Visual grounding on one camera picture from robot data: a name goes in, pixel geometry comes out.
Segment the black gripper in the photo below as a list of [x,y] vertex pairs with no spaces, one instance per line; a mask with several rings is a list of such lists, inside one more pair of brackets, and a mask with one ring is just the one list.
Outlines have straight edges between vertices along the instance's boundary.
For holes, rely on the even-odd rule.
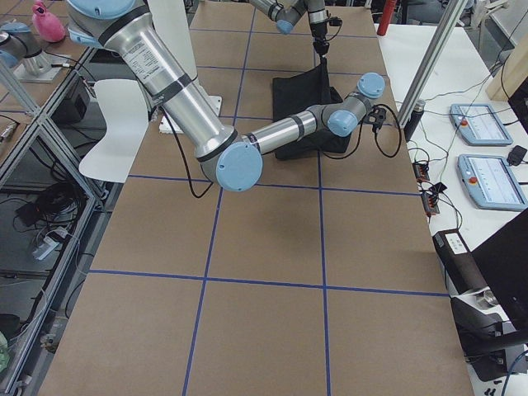
[[329,42],[326,34],[328,26],[326,22],[312,23],[311,34],[313,37],[313,48],[319,56],[325,56],[329,50]]

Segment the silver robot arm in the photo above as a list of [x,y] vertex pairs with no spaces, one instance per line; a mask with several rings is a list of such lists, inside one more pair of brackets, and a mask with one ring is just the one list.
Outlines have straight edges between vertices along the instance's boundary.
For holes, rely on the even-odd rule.
[[117,53],[162,106],[170,125],[178,125],[195,147],[195,157],[210,182],[228,191],[246,191],[262,174],[265,154],[327,129],[345,138],[373,111],[384,79],[366,73],[343,101],[316,104],[252,133],[240,135],[223,124],[212,102],[186,64],[193,49],[169,42],[160,12],[145,1],[69,1],[71,40]]
[[330,14],[326,10],[324,1],[297,0],[293,1],[289,6],[272,0],[249,0],[248,3],[266,14],[276,24],[276,29],[283,35],[291,33],[301,17],[307,15],[309,29],[313,37],[313,48],[321,58],[327,55],[329,42],[326,35],[328,33]]

